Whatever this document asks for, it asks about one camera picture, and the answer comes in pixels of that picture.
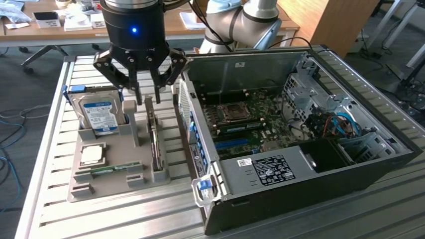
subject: motherboard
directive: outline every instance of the motherboard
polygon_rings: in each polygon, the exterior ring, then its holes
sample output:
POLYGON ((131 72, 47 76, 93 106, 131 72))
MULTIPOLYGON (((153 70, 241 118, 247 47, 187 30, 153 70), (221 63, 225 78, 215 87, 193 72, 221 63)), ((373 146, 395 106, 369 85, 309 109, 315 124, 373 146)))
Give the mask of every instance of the motherboard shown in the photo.
POLYGON ((259 90, 202 98, 202 111, 219 159, 277 150, 302 140, 278 107, 279 94, 259 90))

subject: slatted metal surface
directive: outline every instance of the slatted metal surface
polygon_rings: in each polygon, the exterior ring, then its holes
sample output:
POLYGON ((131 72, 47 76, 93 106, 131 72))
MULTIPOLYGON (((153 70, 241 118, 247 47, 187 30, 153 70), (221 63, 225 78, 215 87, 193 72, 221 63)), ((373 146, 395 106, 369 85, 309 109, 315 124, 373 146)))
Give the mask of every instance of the slatted metal surface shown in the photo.
MULTIPOLYGON (((423 128, 394 104, 363 82, 355 72, 329 52, 319 55, 346 78, 365 98, 425 149, 423 128)), ((70 63, 67 85, 109 85, 93 69, 91 56, 70 63)), ((141 92, 153 93, 151 81, 138 74, 141 92)), ((331 79, 322 83, 333 93, 341 92, 331 79)), ((182 153, 171 104, 171 92, 162 93, 154 105, 165 124, 165 144, 171 162, 169 185, 82 202, 65 201, 77 120, 69 105, 59 100, 57 122, 51 125, 49 154, 45 158, 38 194, 29 189, 17 238, 415 238, 425 235, 425 154, 402 169, 390 172, 365 191, 309 208, 290 212, 213 237, 203 236, 199 210, 190 191, 189 169, 182 153), (25 209, 34 206, 34 212, 25 209)), ((137 117, 145 115, 137 108, 137 117)))

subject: green circuit board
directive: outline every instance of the green circuit board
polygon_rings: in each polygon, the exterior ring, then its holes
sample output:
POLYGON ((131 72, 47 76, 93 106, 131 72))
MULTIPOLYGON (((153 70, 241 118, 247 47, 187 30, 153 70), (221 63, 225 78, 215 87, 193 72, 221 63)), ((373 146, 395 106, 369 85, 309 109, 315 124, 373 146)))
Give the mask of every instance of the green circuit board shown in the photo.
POLYGON ((281 117, 275 95, 266 90, 250 93, 241 102, 203 105, 203 115, 221 159, 277 150, 301 139, 281 117), (217 146, 233 142, 241 143, 217 146))

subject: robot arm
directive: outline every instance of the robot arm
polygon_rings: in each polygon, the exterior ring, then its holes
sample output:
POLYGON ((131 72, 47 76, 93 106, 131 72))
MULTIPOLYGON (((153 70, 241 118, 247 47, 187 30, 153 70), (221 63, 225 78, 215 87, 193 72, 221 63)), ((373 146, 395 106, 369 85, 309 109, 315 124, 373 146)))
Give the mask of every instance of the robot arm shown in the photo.
POLYGON ((165 41, 163 12, 185 4, 179 0, 165 5, 162 0, 101 0, 110 47, 94 57, 93 66, 118 88, 135 94, 141 105, 137 71, 149 71, 154 83, 157 104, 159 89, 171 85, 186 63, 183 51, 170 49, 165 41), (166 57, 171 65, 163 73, 158 67, 166 57), (111 64, 114 59, 126 69, 127 76, 111 64))
MULTIPOLYGON (((206 20, 227 47, 237 41, 257 50, 265 50, 274 41, 281 20, 277 0, 250 0, 241 6, 239 0, 210 0, 206 20)), ((222 42, 209 29, 199 53, 227 52, 222 42)))

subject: blue hard drive label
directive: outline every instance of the blue hard drive label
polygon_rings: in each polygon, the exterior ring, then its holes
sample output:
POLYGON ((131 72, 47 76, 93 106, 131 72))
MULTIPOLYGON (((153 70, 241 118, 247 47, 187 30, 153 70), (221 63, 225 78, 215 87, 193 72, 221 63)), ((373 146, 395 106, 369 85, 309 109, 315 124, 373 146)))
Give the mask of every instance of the blue hard drive label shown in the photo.
POLYGON ((110 102, 95 102, 83 104, 83 111, 90 122, 91 129, 97 134, 107 134, 118 127, 114 114, 110 113, 110 102))
POLYGON ((251 164, 263 186, 294 179, 283 155, 251 161, 251 164))

